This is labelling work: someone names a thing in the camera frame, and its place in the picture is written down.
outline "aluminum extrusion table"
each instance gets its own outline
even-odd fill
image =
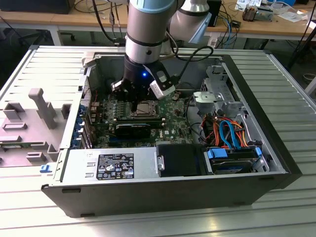
[[[27,97],[30,86],[47,91],[59,108],[82,76],[85,52],[123,52],[114,47],[40,46],[30,49],[0,92],[5,101]],[[190,53],[191,49],[180,52]],[[258,50],[216,50],[229,54],[303,172],[285,190],[274,190],[252,206],[73,219],[44,193],[39,166],[0,168],[0,235],[6,236],[215,236],[313,237],[316,232],[316,105],[270,54]]]

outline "desk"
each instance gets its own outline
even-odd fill
[[[259,38],[259,39],[275,39],[275,40],[300,40],[306,28],[306,21],[292,23],[278,16],[274,16],[272,22],[246,22],[242,20],[242,12],[235,12],[232,9],[232,3],[236,0],[225,0],[227,12],[234,16],[233,19],[241,22],[241,28],[238,33],[239,38]],[[297,8],[306,7],[311,11],[314,2],[310,1],[308,5],[295,5]],[[125,6],[118,7],[120,24],[122,31],[126,32],[127,27],[127,11]],[[68,15],[51,14],[51,13],[28,13],[28,12],[2,12],[0,15],[6,19],[14,28],[24,29],[43,29],[51,32],[55,45],[62,45],[59,31],[101,31],[96,17],[93,13],[82,13],[72,9]],[[108,20],[109,10],[100,14],[103,26],[106,31],[111,31],[111,24]],[[0,20],[0,28],[7,25]],[[209,45],[213,45],[217,38],[222,36],[227,28],[222,20],[218,20],[216,27],[209,27],[205,32],[206,36],[210,36]]]

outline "power supply label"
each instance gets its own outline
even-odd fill
[[[99,155],[97,179],[133,179],[134,154]]]

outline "motherboard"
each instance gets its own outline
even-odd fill
[[[131,112],[129,103],[107,95],[91,102],[94,148],[154,147],[156,144],[192,143],[184,117],[184,99],[177,95],[162,101],[143,101]]]

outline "chair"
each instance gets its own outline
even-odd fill
[[[75,41],[76,40],[76,38],[75,38],[73,33],[61,32],[60,34],[61,35],[70,36],[71,41]],[[23,40],[30,39],[30,38],[35,38],[35,37],[37,37],[37,38],[35,39],[35,41],[32,44],[39,44],[39,42],[42,39],[44,39],[45,41],[52,40],[52,37],[51,37],[50,32],[48,30],[37,30],[37,33],[33,33],[33,34],[29,34],[29,35],[20,37],[18,39],[19,40],[19,44],[20,45],[24,45],[24,41]]]

